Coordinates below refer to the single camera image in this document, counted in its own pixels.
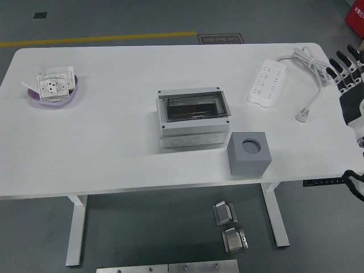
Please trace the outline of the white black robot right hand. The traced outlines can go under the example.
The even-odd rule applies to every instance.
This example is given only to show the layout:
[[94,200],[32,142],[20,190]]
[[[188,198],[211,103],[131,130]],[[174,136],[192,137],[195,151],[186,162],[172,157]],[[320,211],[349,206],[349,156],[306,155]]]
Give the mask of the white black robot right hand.
[[337,57],[346,65],[343,68],[335,59],[330,59],[331,67],[326,72],[337,85],[340,93],[340,105],[344,122],[355,133],[355,139],[363,147],[363,51],[351,44],[347,46],[349,53],[355,58],[352,61],[341,51]]

